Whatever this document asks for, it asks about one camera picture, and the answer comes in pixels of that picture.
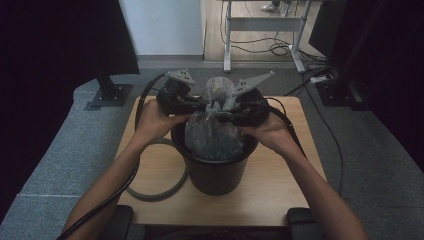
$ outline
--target person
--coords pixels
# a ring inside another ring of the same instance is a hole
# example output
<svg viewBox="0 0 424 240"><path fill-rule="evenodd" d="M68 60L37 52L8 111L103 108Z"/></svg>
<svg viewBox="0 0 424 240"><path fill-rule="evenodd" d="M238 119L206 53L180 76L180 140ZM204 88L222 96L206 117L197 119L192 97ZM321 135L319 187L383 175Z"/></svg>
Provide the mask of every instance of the person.
<svg viewBox="0 0 424 240"><path fill-rule="evenodd" d="M284 17L287 16L291 1L284 1ZM280 0L272 0L270 4L261 7L262 11L265 12L279 12L280 11Z"/></svg>
<svg viewBox="0 0 424 240"><path fill-rule="evenodd" d="M161 139L176 124L186 121L189 117L189 115L167 117L162 113L156 100L148 101L137 123L137 130L128 145L77 202L63 231L127 181L139 156L149 144ZM367 239L359 218L304 157L283 121L271 113L259 127L240 127L240 129L245 134L254 136L287 162L326 239ZM109 204L68 239L97 239L111 218L117 202L118 199Z"/></svg>

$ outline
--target hand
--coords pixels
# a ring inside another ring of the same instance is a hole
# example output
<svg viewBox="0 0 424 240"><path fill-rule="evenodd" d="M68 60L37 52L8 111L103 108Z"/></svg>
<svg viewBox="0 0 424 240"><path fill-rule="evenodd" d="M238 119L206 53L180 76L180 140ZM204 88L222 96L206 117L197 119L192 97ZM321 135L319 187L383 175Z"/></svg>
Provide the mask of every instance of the hand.
<svg viewBox="0 0 424 240"><path fill-rule="evenodd" d="M286 124L277 115L270 113L268 119L258 127L240 127L245 134L252 135L262 145L286 157L289 152L298 151Z"/></svg>
<svg viewBox="0 0 424 240"><path fill-rule="evenodd" d="M167 117L162 113L156 100L149 100L144 104L134 137L151 144L164 137L175 125L186 121L189 117L190 115Z"/></svg>

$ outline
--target wooden board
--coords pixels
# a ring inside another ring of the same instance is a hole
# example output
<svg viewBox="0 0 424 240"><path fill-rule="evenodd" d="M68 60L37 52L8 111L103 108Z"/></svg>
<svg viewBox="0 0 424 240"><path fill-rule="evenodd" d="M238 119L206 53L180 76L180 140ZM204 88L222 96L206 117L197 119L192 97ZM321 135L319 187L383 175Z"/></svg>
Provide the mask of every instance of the wooden board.
<svg viewBox="0 0 424 240"><path fill-rule="evenodd" d="M325 178L299 99L275 98L284 104L308 159ZM281 109L277 102L269 100L269 103ZM134 133L135 109L136 105L117 154ZM140 170L131 185L141 193L154 194L169 189L184 170L182 156L172 146L149 146L141 159ZM229 194L203 194L188 179L179 192L164 201L142 202L124 192L119 204L133 207L133 223L202 226L286 226L289 208L307 207L284 159L261 144L250 155L240 185Z"/></svg>

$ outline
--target table leg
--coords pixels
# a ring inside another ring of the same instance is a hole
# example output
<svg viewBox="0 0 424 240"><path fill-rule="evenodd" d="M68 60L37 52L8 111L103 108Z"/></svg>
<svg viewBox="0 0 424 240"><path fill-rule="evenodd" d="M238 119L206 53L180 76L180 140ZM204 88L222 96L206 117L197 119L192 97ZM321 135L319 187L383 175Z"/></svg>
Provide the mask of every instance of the table leg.
<svg viewBox="0 0 424 240"><path fill-rule="evenodd" d="M302 15L302 17L300 18L300 25L299 25L299 30L297 32L295 32L295 39L294 39L294 43L293 45L290 45L290 52L291 55L293 57L293 61L296 64L296 68L297 71L300 73L304 73L305 72L305 67L302 64L302 61L300 60L300 56L299 56L299 43L300 43L300 39L302 37L302 33L303 33L303 29L305 28L305 24L306 24L306 20L308 19L308 13L309 13L309 8L311 7L311 1L306 1L305 3L305 11Z"/></svg>
<svg viewBox="0 0 424 240"><path fill-rule="evenodd" d="M224 72L231 72L231 0L228 0L227 6L227 17L225 21L227 23L227 38L225 43L225 51L224 51Z"/></svg>
<svg viewBox="0 0 424 240"><path fill-rule="evenodd" d="M287 15L289 14L289 10L290 10L290 5L291 5L291 1L284 1L284 6L283 6L283 17L287 17Z"/></svg>

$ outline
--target black curtain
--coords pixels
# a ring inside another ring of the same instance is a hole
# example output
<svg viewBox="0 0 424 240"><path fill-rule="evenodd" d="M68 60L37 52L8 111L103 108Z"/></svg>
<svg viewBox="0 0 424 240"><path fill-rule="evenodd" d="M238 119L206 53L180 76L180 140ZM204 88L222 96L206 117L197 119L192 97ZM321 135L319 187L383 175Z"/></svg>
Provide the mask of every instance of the black curtain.
<svg viewBox="0 0 424 240"><path fill-rule="evenodd" d="M0 3L0 220L98 72L139 74L119 2Z"/></svg>
<svg viewBox="0 0 424 240"><path fill-rule="evenodd" d="M386 1L353 68L353 75L369 86L372 111L405 147L422 171L423 10L422 1Z"/></svg>

